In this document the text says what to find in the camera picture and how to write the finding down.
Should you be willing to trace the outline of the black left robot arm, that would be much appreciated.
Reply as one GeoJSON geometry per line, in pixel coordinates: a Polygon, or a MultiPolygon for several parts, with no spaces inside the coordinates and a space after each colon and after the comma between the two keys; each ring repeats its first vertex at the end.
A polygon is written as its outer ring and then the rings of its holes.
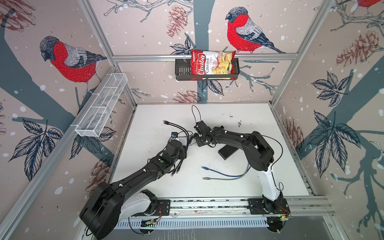
{"type": "Polygon", "coordinates": [[[140,170],[120,181],[98,184],[80,212],[80,219],[97,240],[102,240],[118,224],[123,204],[130,197],[166,175],[176,161],[186,157],[186,146],[177,140],[169,141],[165,150],[149,159],[140,170]]]}

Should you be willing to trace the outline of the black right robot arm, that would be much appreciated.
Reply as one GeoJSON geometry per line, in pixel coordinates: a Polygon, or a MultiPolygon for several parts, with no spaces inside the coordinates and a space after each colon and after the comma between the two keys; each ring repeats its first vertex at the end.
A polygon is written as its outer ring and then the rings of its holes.
{"type": "Polygon", "coordinates": [[[274,178],[273,165],[277,162],[274,160],[274,150],[264,135],[256,131],[251,134],[235,133],[225,130],[223,126],[210,128],[203,121],[197,122],[194,129],[197,131],[194,138],[199,147],[223,145],[218,154],[224,160],[242,150],[248,162],[246,172],[251,168],[259,172],[263,191],[261,198],[249,200],[252,214],[291,214],[283,195],[284,185],[277,184],[274,178]]]}

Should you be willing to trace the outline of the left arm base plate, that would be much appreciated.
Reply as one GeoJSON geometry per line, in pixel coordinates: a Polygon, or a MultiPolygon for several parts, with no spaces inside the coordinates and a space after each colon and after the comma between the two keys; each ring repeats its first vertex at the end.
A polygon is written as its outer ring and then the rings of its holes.
{"type": "Polygon", "coordinates": [[[143,213],[137,213],[133,217],[159,217],[159,216],[169,216],[171,208],[171,201],[166,200],[157,200],[156,203],[151,203],[149,208],[143,213]]]}

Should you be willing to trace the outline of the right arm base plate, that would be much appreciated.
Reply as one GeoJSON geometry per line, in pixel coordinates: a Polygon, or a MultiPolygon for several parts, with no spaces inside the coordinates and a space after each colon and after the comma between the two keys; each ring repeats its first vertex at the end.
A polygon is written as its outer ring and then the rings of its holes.
{"type": "Polygon", "coordinates": [[[248,199],[251,215],[289,215],[291,213],[287,200],[277,199],[271,201],[263,198],[248,199]]]}

